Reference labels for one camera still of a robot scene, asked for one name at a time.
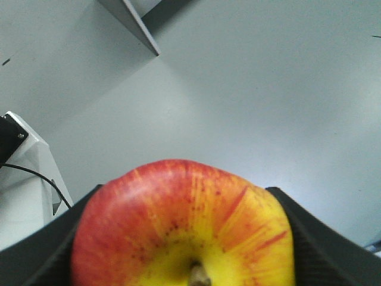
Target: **gray wall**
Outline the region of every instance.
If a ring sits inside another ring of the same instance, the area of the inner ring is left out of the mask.
[[[50,144],[76,201],[162,158],[277,185],[356,243],[381,228],[377,1],[193,0],[148,15],[155,58],[97,2],[0,11],[1,110]]]

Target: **black cable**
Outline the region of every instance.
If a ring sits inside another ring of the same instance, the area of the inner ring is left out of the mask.
[[[47,181],[47,183],[49,183],[56,191],[57,191],[57,194],[60,196],[60,198],[64,201],[65,205],[67,206],[68,209],[71,208],[71,205],[68,203],[68,201],[65,199],[64,195],[62,194],[62,192],[60,191],[60,189],[55,185],[55,183],[53,183],[51,180],[49,180],[47,177],[45,177],[44,175],[41,175],[40,173],[36,172],[36,171],[33,171],[33,170],[30,170],[28,168],[25,168],[25,167],[21,167],[21,166],[18,166],[18,165],[13,165],[13,164],[7,164],[7,163],[0,163],[0,166],[4,166],[4,167],[9,167],[9,168],[13,168],[13,169],[18,169],[18,170],[22,170],[22,171],[25,171],[25,172],[28,172],[28,173],[31,173],[31,174],[34,174],[38,177],[40,177],[41,179]]]

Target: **black holder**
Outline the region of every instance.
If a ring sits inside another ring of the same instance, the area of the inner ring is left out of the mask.
[[[99,187],[40,231],[0,252],[0,285],[69,286],[77,224]],[[267,190],[290,221],[297,286],[381,285],[381,259],[331,230],[280,189]]]

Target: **apple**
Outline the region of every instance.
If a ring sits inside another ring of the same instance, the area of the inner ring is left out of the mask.
[[[279,202],[189,160],[146,164],[105,184],[73,241],[73,286],[295,285]]]

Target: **red streak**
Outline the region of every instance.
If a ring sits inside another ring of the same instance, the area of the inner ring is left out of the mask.
[[[277,241],[281,240],[282,238],[284,238],[287,234],[287,231],[283,231],[281,232],[280,234],[274,236],[273,238],[270,238],[268,241],[266,241],[264,244],[260,245],[257,250],[259,249],[262,249],[262,248],[266,248],[270,245],[272,245],[273,243],[276,243]]]
[[[224,220],[223,220],[223,223],[225,223],[229,217],[232,216],[232,214],[234,213],[234,211],[236,210],[237,206],[239,205],[239,203],[242,201],[243,199],[243,196],[246,194],[246,191],[247,191],[248,187],[246,186],[242,192],[239,194],[239,196],[236,198],[236,200],[233,202],[233,204],[230,206],[230,209],[226,212],[226,215],[224,217]]]

